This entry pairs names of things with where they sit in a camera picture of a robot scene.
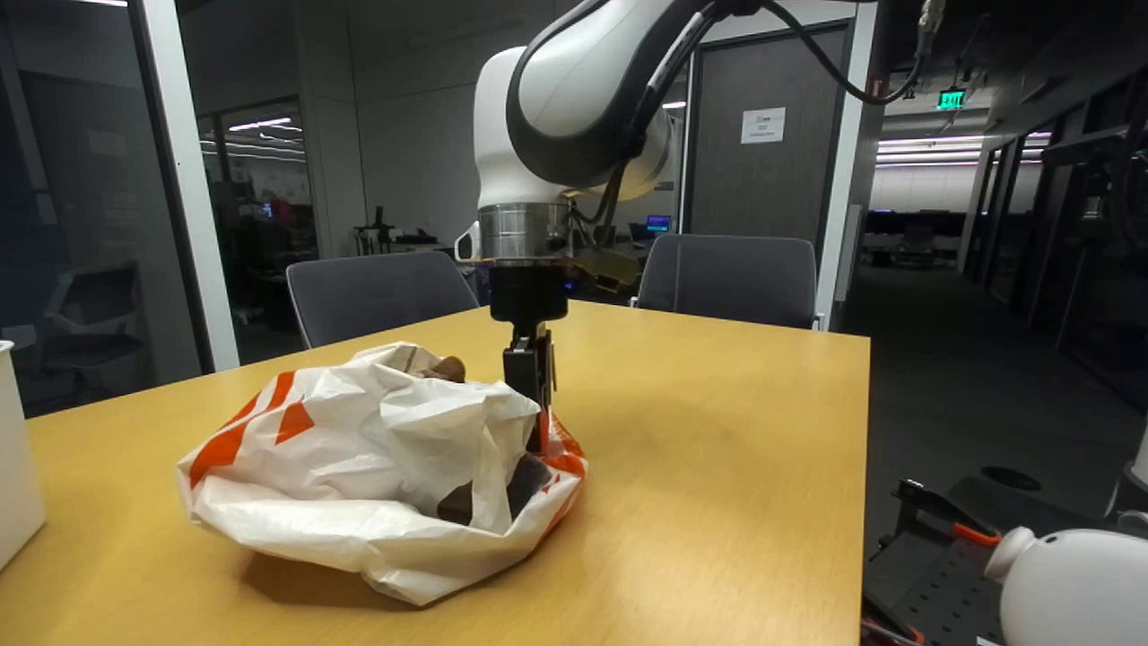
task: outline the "white box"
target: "white box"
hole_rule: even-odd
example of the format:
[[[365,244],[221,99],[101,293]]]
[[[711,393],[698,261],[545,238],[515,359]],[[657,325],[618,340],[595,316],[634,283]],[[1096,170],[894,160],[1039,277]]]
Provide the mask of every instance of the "white box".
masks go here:
[[[41,523],[41,494],[31,472],[23,405],[11,371],[11,340],[0,340],[0,566]]]

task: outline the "plastic bag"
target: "plastic bag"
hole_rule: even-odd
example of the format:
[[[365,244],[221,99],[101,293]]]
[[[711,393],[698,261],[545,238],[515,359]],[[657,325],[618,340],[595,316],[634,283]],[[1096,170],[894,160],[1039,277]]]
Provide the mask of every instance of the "plastic bag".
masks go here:
[[[425,605],[524,557],[571,514],[585,457],[505,385],[423,376],[383,343],[265,385],[175,463],[190,518],[284,559],[355,569]]]

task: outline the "black chair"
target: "black chair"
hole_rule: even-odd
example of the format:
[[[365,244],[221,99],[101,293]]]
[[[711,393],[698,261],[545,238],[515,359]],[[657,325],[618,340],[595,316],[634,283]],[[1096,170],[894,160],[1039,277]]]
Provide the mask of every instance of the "black chair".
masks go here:
[[[295,261],[287,292],[307,349],[477,306],[440,251]]]
[[[813,283],[810,240],[661,234],[630,306],[810,325]]]
[[[151,385],[137,261],[69,274],[38,318],[28,408],[62,408]]]

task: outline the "ceiling light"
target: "ceiling light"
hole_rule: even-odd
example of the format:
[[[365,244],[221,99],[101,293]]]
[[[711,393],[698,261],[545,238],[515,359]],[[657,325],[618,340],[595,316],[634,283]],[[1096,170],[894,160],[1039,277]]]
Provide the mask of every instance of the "ceiling light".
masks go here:
[[[248,130],[290,130],[290,120],[236,121],[224,131],[248,131]]]

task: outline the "wooden table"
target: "wooden table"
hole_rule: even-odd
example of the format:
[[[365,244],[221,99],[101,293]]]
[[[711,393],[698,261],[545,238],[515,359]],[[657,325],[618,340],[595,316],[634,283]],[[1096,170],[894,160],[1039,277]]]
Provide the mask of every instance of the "wooden table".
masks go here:
[[[483,309],[28,422],[45,529],[0,569],[0,642],[857,642],[866,340],[571,306],[557,411],[590,472],[527,565],[431,611],[190,523],[173,463],[290,366],[379,340],[498,376]]]

